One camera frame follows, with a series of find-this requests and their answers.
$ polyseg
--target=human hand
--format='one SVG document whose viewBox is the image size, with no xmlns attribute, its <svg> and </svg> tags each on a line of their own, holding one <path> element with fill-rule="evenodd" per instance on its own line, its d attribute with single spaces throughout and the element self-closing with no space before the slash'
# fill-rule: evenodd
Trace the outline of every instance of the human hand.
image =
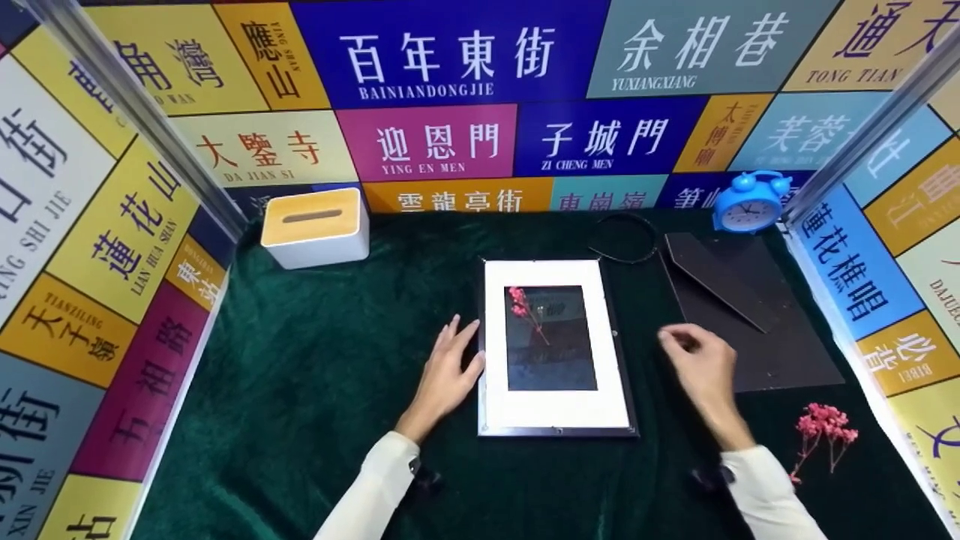
<svg viewBox="0 0 960 540">
<path fill-rule="evenodd" d="M 725 451 L 756 446 L 733 400 L 736 351 L 697 325 L 669 325 L 658 333 L 687 397 Z"/>
<path fill-rule="evenodd" d="M 394 430 L 417 444 L 441 418 L 463 402 L 483 372 L 483 351 L 473 357 L 466 370 L 460 369 L 464 349 L 480 327 L 480 321 L 473 321 L 458 333 L 459 325 L 460 315 L 454 315 L 440 330 L 433 352 L 423 366 L 417 395 L 396 423 Z"/>
</svg>

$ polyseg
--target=yellow sign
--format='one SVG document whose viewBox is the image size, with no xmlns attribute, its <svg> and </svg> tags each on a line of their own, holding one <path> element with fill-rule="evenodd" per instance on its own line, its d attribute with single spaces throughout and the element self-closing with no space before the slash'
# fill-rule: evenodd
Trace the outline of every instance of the yellow sign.
<svg viewBox="0 0 960 540">
<path fill-rule="evenodd" d="M 217 261 L 188 234 L 183 237 L 173 263 L 167 270 L 167 281 L 210 311 L 217 301 L 226 274 Z"/>
<path fill-rule="evenodd" d="M 924 466 L 930 487 L 960 526 L 960 379 L 890 398 L 890 407 Z"/>
<path fill-rule="evenodd" d="M 785 90 L 892 90 L 947 35 L 951 2 L 846 0 Z"/>
<path fill-rule="evenodd" d="M 119 158 L 133 140 L 127 118 L 43 27 L 30 33 L 13 55 L 88 131 Z"/>
<path fill-rule="evenodd" d="M 223 187 L 357 181 L 332 110 L 190 116 L 173 122 Z"/>
<path fill-rule="evenodd" d="M 273 110 L 329 109 L 320 75 L 290 5 L 215 5 Z"/>
<path fill-rule="evenodd" d="M 363 184 L 363 190 L 372 212 L 542 212 L 550 209 L 553 179 L 367 182 Z"/>
<path fill-rule="evenodd" d="M 209 5 L 103 6 L 86 12 L 168 115 L 267 109 Z"/>
<path fill-rule="evenodd" d="M 136 327 L 48 274 L 40 274 L 0 333 L 0 349 L 110 386 Z"/>
<path fill-rule="evenodd" d="M 957 96 L 960 96 L 960 73 L 941 86 L 930 99 L 930 106 L 954 131 L 960 130 L 960 99 Z"/>
<path fill-rule="evenodd" d="M 138 137 L 47 271 L 139 324 L 196 209 L 193 194 Z"/>
<path fill-rule="evenodd" d="M 726 171 L 773 97 L 773 94 L 711 97 L 687 138 L 674 172 Z"/>
<path fill-rule="evenodd" d="M 960 220 L 907 250 L 897 264 L 953 347 L 960 348 Z"/>
<path fill-rule="evenodd" d="M 68 475 L 37 540 L 123 536 L 141 487 L 136 482 Z"/>
<path fill-rule="evenodd" d="M 960 375 L 960 357 L 927 310 L 856 342 L 887 396 Z"/>
<path fill-rule="evenodd" d="M 960 139 L 952 137 L 864 211 L 894 257 L 960 213 Z"/>
</svg>

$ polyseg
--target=dried flower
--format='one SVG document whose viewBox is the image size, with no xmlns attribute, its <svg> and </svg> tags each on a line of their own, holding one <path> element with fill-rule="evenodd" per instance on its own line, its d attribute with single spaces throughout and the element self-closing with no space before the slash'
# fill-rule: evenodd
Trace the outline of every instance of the dried flower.
<svg viewBox="0 0 960 540">
<path fill-rule="evenodd" d="M 543 338 L 543 343 L 550 345 L 550 342 L 547 341 L 546 336 L 543 335 L 543 325 L 538 321 L 530 309 L 530 304 L 527 302 L 527 295 L 523 292 L 523 289 L 520 287 L 510 287 L 507 289 L 507 292 L 510 294 L 511 299 L 513 300 L 513 306 L 510 311 L 514 313 L 517 317 L 527 318 L 530 321 L 530 324 L 534 326 L 534 330 Z M 543 308 L 537 307 L 537 313 L 542 313 Z"/>
<path fill-rule="evenodd" d="M 793 483 L 801 483 L 797 473 L 806 459 L 813 454 L 823 436 L 827 438 L 829 443 L 831 474 L 833 474 L 847 448 L 859 436 L 859 431 L 844 428 L 850 419 L 846 412 L 841 412 L 833 405 L 809 404 L 804 410 L 806 414 L 800 417 L 796 426 L 797 431 L 804 439 L 798 452 L 800 459 L 794 465 L 793 472 L 790 473 L 790 481 Z"/>
</svg>

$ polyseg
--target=clock face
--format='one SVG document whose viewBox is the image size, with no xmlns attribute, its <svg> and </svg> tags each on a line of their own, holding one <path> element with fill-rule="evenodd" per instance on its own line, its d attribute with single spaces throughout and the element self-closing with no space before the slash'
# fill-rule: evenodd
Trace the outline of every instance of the clock face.
<svg viewBox="0 0 960 540">
<path fill-rule="evenodd" d="M 770 201 L 746 201 L 729 207 L 721 217 L 730 231 L 754 231 L 777 221 L 780 210 Z"/>
</svg>

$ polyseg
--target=picture frame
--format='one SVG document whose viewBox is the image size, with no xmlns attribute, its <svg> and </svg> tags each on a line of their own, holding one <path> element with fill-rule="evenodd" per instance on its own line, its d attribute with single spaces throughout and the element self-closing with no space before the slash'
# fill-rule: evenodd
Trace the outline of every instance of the picture frame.
<svg viewBox="0 0 960 540">
<path fill-rule="evenodd" d="M 479 266 L 477 435 L 639 437 L 601 259 Z"/>
</svg>

